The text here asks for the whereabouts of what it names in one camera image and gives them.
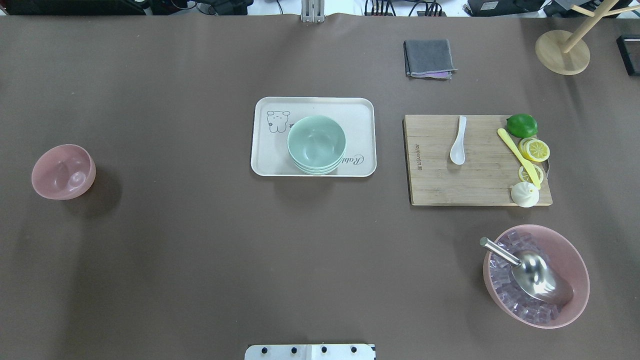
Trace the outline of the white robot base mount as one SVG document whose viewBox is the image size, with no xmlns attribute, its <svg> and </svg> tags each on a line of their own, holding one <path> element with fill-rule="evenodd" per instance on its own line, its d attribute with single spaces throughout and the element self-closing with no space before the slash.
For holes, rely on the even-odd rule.
<svg viewBox="0 0 640 360">
<path fill-rule="evenodd" d="M 375 360 L 374 344 L 255 344 L 247 348 L 245 360 Z"/>
</svg>

